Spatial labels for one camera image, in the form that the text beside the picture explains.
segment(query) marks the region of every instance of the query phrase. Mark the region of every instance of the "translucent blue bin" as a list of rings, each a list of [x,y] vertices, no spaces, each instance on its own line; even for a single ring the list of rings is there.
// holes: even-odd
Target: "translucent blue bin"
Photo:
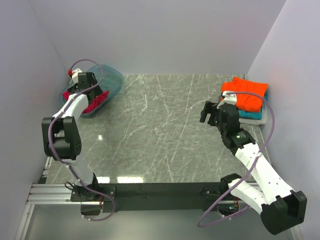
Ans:
[[[89,113],[82,113],[81,117],[83,118],[92,118],[95,115],[95,113],[99,111],[99,109],[101,109],[106,103],[108,103],[112,98],[114,98],[115,95],[117,95],[120,92],[121,87],[124,84],[124,76],[120,72],[116,71],[115,69],[107,65],[101,65],[101,67],[103,68],[103,79],[100,82],[99,86],[103,92],[109,90],[109,94],[107,98],[104,100],[104,102],[97,106],[93,111]],[[98,66],[90,68],[87,72],[94,73],[94,76],[97,81],[101,79],[101,70]],[[73,85],[74,83],[72,82],[69,84],[69,86],[65,87],[61,91],[59,95],[59,101],[63,105],[67,101],[65,100],[62,94],[68,91],[68,89]]]

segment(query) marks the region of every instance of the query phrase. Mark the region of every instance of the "white enclosure wall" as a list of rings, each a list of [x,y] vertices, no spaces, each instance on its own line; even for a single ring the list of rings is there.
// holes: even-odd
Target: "white enclosure wall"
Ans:
[[[2,0],[0,22],[0,239],[11,240],[45,164],[41,120],[67,77],[26,0]]]
[[[269,155],[281,177],[307,196],[305,240],[320,239],[319,13],[319,0],[287,0],[248,73],[270,83],[276,123]]]
[[[66,68],[246,74],[285,0],[29,0]]]

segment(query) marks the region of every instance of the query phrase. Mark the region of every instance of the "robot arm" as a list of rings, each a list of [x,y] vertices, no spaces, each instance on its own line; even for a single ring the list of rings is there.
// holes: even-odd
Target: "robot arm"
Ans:
[[[102,93],[100,87],[95,87],[94,89],[80,94],[76,97],[82,90],[87,89],[97,83],[95,76],[91,72],[81,72],[77,71],[72,75],[72,80],[75,84],[68,89],[70,92],[68,101],[64,104],[60,111],[58,111],[53,117],[45,117],[42,120],[42,136],[44,144],[44,152],[47,156],[53,157],[54,155],[51,151],[48,138],[49,125],[52,120],[59,114],[63,115],[54,123],[52,127],[53,145],[57,151],[59,157],[62,161],[70,166],[74,172],[79,176],[82,182],[86,186],[90,186],[91,189],[96,190],[98,186],[98,181],[95,174],[88,168],[85,164],[82,155],[82,142],[80,139],[79,131],[77,128],[77,120],[79,119],[82,112],[88,107],[88,105],[93,101],[93,99]],[[74,179],[75,185],[78,186],[79,191],[81,189],[81,184],[77,179]],[[92,195],[88,192],[84,194],[91,200]]]
[[[224,99],[218,103],[207,101],[201,112],[200,122],[204,123],[207,114],[211,114],[208,124],[216,126],[224,145],[230,149],[249,170],[256,157],[258,161],[251,175],[258,183],[260,190],[242,181],[231,194],[252,207],[260,214],[267,230],[278,234],[304,221],[307,197],[302,191],[295,192],[272,168],[267,159],[259,152],[249,132],[240,128],[239,112],[235,106],[235,94],[223,92]],[[238,183],[241,176],[230,174],[221,179],[224,191]]]

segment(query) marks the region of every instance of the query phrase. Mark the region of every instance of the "teal towel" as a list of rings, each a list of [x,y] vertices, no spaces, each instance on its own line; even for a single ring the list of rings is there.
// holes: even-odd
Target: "teal towel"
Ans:
[[[265,91],[264,99],[267,100],[268,98],[268,91]],[[262,119],[262,107],[260,109],[260,112],[251,112],[251,111],[243,111],[241,109],[239,111],[239,117],[243,119],[255,119],[255,120],[261,120]]]

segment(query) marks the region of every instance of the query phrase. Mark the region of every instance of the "orange towel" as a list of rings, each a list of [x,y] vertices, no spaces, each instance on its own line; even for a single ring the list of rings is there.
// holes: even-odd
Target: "orange towel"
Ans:
[[[231,82],[225,82],[222,85],[221,91],[250,92],[264,97],[267,88],[267,83],[248,81],[235,76]],[[238,94],[235,105],[241,110],[257,113],[260,112],[263,101],[249,94]]]

